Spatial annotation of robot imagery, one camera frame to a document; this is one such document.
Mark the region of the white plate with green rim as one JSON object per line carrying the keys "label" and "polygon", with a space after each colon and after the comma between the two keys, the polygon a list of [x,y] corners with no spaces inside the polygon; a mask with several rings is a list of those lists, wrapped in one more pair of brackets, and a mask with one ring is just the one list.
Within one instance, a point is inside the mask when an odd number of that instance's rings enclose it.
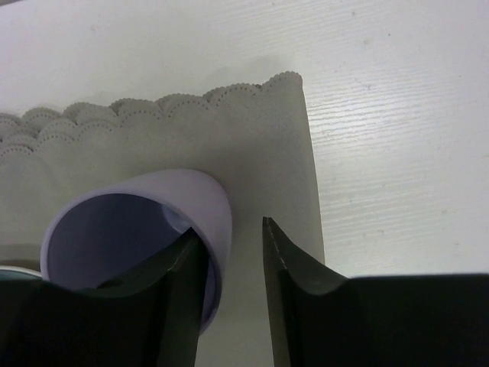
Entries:
{"label": "white plate with green rim", "polygon": [[29,268],[2,265],[0,267],[1,281],[35,281],[41,280],[42,275],[39,271]]}

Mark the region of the purple plastic cup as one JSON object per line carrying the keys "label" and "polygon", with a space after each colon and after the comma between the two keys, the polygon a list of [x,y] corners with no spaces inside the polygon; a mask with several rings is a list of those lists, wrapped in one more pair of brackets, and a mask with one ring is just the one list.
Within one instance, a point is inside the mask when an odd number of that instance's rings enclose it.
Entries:
{"label": "purple plastic cup", "polygon": [[187,229],[203,241],[209,269],[201,329],[217,313],[232,244],[232,210],[222,186],[190,169],[155,171],[86,193],[45,232],[43,279],[70,290],[99,286],[171,245]]}

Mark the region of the grey cloth napkin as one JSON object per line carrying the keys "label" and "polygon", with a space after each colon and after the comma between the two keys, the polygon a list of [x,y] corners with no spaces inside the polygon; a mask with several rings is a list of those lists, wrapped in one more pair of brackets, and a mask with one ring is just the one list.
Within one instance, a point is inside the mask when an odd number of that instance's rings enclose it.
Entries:
{"label": "grey cloth napkin", "polygon": [[271,366],[262,258],[270,217],[324,258],[319,193],[299,74],[109,106],[77,102],[1,114],[1,261],[32,265],[49,221],[69,201],[153,171],[189,168],[215,178],[232,207],[231,259],[199,366]]}

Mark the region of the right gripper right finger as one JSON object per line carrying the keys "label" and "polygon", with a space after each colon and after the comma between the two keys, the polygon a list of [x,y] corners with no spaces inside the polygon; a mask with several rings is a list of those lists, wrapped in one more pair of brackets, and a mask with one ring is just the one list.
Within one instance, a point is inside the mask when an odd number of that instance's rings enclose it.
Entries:
{"label": "right gripper right finger", "polygon": [[347,278],[262,224],[277,366],[486,366],[488,277]]}

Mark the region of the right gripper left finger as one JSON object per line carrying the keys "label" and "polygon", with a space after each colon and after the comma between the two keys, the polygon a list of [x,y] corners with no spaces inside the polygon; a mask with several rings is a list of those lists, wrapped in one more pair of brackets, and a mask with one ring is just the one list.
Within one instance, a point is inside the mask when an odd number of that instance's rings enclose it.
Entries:
{"label": "right gripper left finger", "polygon": [[193,230],[95,289],[1,282],[3,366],[192,366],[208,255]]}

